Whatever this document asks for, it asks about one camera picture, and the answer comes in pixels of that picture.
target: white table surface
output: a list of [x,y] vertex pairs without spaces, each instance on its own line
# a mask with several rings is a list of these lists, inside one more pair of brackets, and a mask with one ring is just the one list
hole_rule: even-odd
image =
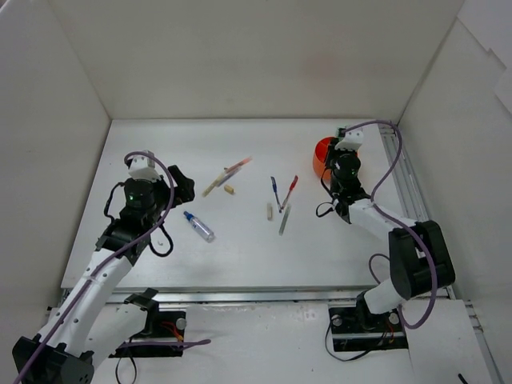
[[[123,157],[132,150],[152,150],[165,164],[176,164],[196,182],[196,199],[174,209],[166,228],[174,240],[167,258],[147,248],[136,266],[121,281],[120,290],[147,286],[167,291],[259,289],[273,287],[359,287],[373,285],[367,268],[375,252],[387,253],[387,245],[364,229],[350,226],[336,214],[316,218],[317,204],[328,200],[313,172],[316,143],[334,134],[339,126],[360,120],[140,120],[113,121],[94,178],[62,287],[74,286],[82,275],[94,244],[108,225],[102,215],[105,201],[116,182],[128,178]],[[360,179],[369,193],[386,172],[388,160],[376,126],[364,129],[359,151]],[[252,155],[230,181],[235,196],[216,188],[203,198],[201,192],[225,166]],[[277,212],[270,176],[275,176],[281,200],[295,175],[298,184],[291,195],[290,217],[284,235],[278,235]],[[402,212],[392,178],[377,201]],[[266,220],[266,204],[274,204],[274,220]],[[110,212],[117,214],[124,197],[117,191]],[[183,217],[186,209],[215,232],[216,240],[204,242]],[[166,240],[153,235],[157,249]],[[388,267],[376,260],[377,274]]]
[[[408,303],[407,318],[419,318],[425,307],[425,300]],[[106,310],[113,314],[114,308]],[[212,343],[192,348],[182,358],[136,359],[138,382],[460,384],[457,374],[462,373],[472,384],[490,384],[460,301],[439,300],[427,323],[407,332],[408,350],[372,352],[355,362],[339,362],[325,351],[325,303],[192,306],[186,318],[186,340],[210,338]],[[330,339],[328,347],[332,351]],[[133,368],[124,360],[120,379],[131,382]],[[114,382],[116,363],[117,359],[105,360],[93,383]]]

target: orange object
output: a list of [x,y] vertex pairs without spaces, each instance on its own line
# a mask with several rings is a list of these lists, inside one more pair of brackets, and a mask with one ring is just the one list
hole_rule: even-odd
[[[324,169],[326,168],[326,157],[327,157],[327,148],[329,146],[329,142],[332,139],[330,138],[323,138],[320,140],[317,144],[317,146],[314,148],[313,153],[313,169],[316,175],[321,178],[322,173]],[[323,179],[328,182],[330,180],[330,170],[326,172],[326,174],[323,175]]]

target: pen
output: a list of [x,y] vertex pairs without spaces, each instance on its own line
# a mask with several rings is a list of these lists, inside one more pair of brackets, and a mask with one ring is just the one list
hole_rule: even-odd
[[285,206],[288,203],[288,198],[290,198],[291,191],[294,190],[295,186],[297,185],[297,182],[298,182],[298,176],[295,175],[294,180],[291,182],[290,189],[288,190],[288,195],[286,196],[285,201],[282,202],[282,207],[281,207],[282,210],[285,209]]
[[275,183],[274,176],[270,176],[270,180],[272,180],[272,189],[274,190],[275,199],[278,202],[279,213],[281,213],[281,204],[279,204],[279,197],[278,197],[278,185]]

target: small bottle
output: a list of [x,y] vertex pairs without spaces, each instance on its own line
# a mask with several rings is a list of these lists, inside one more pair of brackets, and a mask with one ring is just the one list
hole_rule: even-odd
[[215,239],[214,232],[208,228],[208,226],[193,216],[192,214],[189,214],[187,211],[183,212],[186,219],[189,221],[189,223],[192,225],[192,228],[202,237],[206,240],[206,242],[212,242]]

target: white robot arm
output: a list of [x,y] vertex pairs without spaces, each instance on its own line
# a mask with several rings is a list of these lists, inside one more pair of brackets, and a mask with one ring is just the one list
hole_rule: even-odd
[[[124,187],[125,207],[119,218],[109,216],[111,194],[105,209],[111,223],[98,240],[83,276],[38,334],[32,339],[20,338],[14,346],[19,372],[15,382],[87,384],[94,368],[125,340],[150,332],[158,313],[158,303],[151,299],[155,290],[131,295],[107,322],[96,319],[114,288],[150,245],[150,234],[162,226],[172,208],[194,200],[194,181],[176,166],[166,168],[149,151],[128,154],[125,163],[131,178],[118,184]],[[155,163],[165,171],[169,186],[158,175]]]
[[358,179],[361,161],[357,154],[364,138],[361,128],[376,122],[392,126],[399,135],[395,125],[383,121],[339,129],[330,141],[326,157],[326,169],[331,171],[330,186],[322,180],[332,197],[332,210],[345,222],[361,226],[389,244],[390,278],[359,295],[356,306],[360,309],[361,322],[370,322],[375,315],[389,312],[433,287],[435,294],[435,286],[448,286],[455,280],[454,268],[436,222],[416,222],[381,208],[373,201],[376,189],[369,196],[362,188]]

